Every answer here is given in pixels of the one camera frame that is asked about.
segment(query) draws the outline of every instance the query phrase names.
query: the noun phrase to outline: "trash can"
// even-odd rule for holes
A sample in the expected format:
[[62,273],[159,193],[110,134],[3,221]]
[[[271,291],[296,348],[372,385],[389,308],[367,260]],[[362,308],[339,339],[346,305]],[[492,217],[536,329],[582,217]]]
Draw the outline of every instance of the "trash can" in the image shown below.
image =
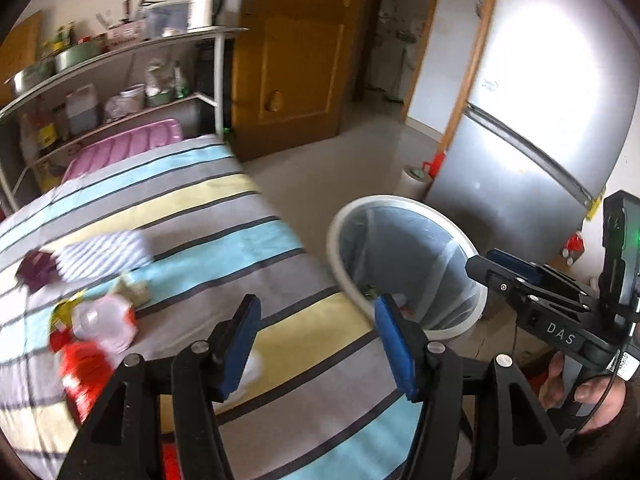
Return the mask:
[[354,200],[332,221],[327,254],[344,293],[372,320],[370,301],[386,292],[429,339],[444,340],[471,328],[484,309],[486,287],[465,272],[476,248],[420,202],[391,195]]

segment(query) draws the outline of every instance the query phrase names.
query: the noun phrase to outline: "striped cloth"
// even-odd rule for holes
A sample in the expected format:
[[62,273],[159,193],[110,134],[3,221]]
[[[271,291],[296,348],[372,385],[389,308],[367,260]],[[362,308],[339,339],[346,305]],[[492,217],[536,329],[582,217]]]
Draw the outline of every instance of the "striped cloth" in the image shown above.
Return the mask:
[[60,278],[74,282],[137,269],[152,260],[143,235],[118,231],[63,247],[56,253],[56,268]]
[[[139,308],[131,352],[176,354],[228,319],[246,293],[262,301],[254,348],[263,372],[219,414],[239,480],[396,475],[420,405],[396,390],[369,321],[211,136],[142,153],[64,183],[0,226],[0,428],[23,462],[56,477],[76,435],[58,357],[47,348],[55,302],[98,296],[117,276],[15,287],[24,253],[138,229],[154,261],[131,272],[152,299]],[[113,356],[117,365],[123,355]],[[173,429],[169,397],[162,428]]]

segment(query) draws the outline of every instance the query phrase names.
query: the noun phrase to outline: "refrigerator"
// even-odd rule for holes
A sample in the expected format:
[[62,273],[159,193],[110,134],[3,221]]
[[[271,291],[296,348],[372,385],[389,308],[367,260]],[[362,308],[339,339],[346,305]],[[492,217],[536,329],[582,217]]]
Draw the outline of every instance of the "refrigerator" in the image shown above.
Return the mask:
[[603,0],[496,0],[425,203],[481,254],[551,262],[606,184],[639,82],[638,46]]

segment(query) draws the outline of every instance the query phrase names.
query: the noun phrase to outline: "finger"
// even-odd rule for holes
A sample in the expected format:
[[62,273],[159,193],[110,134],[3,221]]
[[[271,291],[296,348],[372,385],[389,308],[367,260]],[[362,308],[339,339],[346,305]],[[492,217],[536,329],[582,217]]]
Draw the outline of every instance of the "finger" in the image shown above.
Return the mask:
[[553,377],[546,380],[545,395],[541,398],[542,406],[548,410],[554,407],[564,397],[564,383],[562,377]]
[[[606,377],[587,381],[576,389],[575,399],[586,404],[596,404],[604,394],[608,383],[609,378]],[[606,399],[580,433],[588,433],[602,428],[616,418],[625,402],[625,393],[625,382],[620,378],[616,378]]]
[[556,352],[549,363],[549,378],[558,377],[564,368],[564,355],[562,352]]

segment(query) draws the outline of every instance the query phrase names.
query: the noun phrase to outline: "metal bolt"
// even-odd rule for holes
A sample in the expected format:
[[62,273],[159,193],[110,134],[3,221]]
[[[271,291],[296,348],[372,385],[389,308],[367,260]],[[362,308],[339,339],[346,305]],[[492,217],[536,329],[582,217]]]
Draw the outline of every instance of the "metal bolt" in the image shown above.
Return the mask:
[[513,364],[513,359],[511,359],[507,354],[500,354],[495,357],[495,362],[497,362],[502,368],[509,368]]
[[204,354],[207,350],[209,350],[209,343],[206,341],[196,341],[191,345],[191,351],[194,354]]
[[427,345],[427,350],[432,354],[442,354],[446,350],[446,347],[440,341],[431,341]]
[[125,366],[137,366],[140,364],[140,354],[129,354],[124,358]]

